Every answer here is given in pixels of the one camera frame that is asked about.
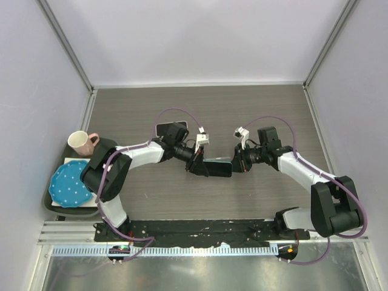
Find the clear phone case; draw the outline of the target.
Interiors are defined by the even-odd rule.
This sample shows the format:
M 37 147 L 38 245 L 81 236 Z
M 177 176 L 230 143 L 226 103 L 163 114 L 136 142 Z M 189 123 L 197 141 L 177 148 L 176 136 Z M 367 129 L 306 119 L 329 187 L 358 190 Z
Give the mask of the clear phone case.
M 232 176 L 231 157 L 206 158 L 204 165 L 210 177 L 230 178 Z

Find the black smartphone gold edge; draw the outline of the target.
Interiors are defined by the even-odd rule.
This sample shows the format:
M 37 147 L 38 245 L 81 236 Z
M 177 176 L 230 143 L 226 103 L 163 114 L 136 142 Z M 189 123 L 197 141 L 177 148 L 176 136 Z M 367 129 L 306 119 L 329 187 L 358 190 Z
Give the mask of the black smartphone gold edge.
M 158 138 L 163 136 L 165 133 L 167 133 L 167 130 L 173 123 L 181 124 L 187 129 L 189 128 L 187 121 L 173 121 L 173 122 L 159 123 L 155 125 L 155 136 Z

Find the teal smartphone black screen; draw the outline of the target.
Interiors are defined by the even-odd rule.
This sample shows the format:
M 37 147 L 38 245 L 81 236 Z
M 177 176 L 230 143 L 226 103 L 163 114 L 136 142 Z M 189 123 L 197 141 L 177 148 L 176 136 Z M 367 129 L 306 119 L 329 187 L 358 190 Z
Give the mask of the teal smartphone black screen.
M 230 178 L 232 176 L 232 163 L 229 161 L 204 161 L 209 176 Z

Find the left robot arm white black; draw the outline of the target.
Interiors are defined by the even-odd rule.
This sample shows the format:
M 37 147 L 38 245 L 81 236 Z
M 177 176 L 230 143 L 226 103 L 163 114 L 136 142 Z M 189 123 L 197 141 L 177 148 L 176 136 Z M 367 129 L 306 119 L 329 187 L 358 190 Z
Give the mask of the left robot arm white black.
M 187 147 L 184 140 L 188 134 L 185 125 L 173 122 L 164 134 L 152 137 L 142 144 L 120 147 L 115 143 L 102 142 L 97 146 L 81 173 L 81 181 L 87 190 L 96 195 L 95 203 L 102 219 L 109 226 L 108 234 L 113 240 L 150 240 L 129 236 L 130 218 L 122 206 L 119 194 L 131 169 L 176 158 L 185 162 L 186 171 L 209 176 L 203 161 L 204 146 L 210 143 L 209 134 L 200 127 L 195 145 Z

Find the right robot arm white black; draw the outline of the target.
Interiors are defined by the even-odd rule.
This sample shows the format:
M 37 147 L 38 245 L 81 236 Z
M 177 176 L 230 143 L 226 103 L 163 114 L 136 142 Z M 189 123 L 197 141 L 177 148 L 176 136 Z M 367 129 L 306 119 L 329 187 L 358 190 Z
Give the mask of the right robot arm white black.
M 322 237 L 342 236 L 348 230 L 364 226 L 364 214 L 358 203 L 355 185 L 348 176 L 331 175 L 304 159 L 293 147 L 282 145 L 276 128 L 258 130 L 259 143 L 249 146 L 249 131 L 235 130 L 239 139 L 232 159 L 233 171 L 248 172 L 254 164 L 267 164 L 281 172 L 310 195 L 310 207 L 291 207 L 276 213 L 275 235 L 290 238 L 296 230 L 314 230 Z

